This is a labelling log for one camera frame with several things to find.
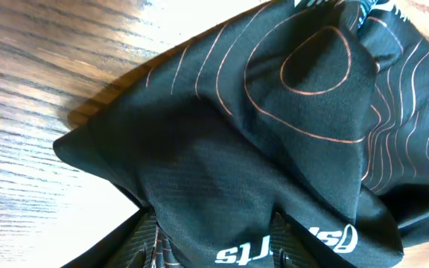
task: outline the brand logo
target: brand logo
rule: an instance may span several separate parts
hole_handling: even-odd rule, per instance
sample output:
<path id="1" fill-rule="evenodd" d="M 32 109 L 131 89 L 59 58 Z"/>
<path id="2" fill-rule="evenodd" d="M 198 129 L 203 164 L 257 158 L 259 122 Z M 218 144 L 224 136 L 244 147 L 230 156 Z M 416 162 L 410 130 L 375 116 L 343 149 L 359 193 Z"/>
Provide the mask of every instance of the brand logo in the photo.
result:
<path id="1" fill-rule="evenodd" d="M 317 239 L 322 241 L 327 246 L 334 246 L 333 250 L 336 253 L 350 253 L 354 251 L 358 242 L 357 230 L 354 226 L 347 224 L 342 231 L 320 232 L 319 227 L 310 227 L 309 232 Z M 244 243 L 240 246 L 232 247 L 231 249 L 220 250 L 216 254 L 216 264 L 238 264 L 239 266 L 247 265 L 250 261 L 259 260 L 272 255 L 270 251 L 270 235 L 262 238 L 261 251 L 255 257 L 250 258 L 251 243 Z"/>

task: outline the wooden table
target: wooden table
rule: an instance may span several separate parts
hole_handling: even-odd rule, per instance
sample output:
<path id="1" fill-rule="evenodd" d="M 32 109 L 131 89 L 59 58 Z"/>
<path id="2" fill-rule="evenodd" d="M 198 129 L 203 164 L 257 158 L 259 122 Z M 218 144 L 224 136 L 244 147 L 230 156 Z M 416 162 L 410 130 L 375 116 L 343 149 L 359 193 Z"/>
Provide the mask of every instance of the wooden table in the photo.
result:
<path id="1" fill-rule="evenodd" d="M 260 2 L 0 0 L 0 267 L 60 267 L 136 211 L 52 142 L 147 70 L 135 67 Z M 425 3 L 400 5 L 429 35 Z M 429 243 L 407 249 L 413 264 L 429 264 Z"/>

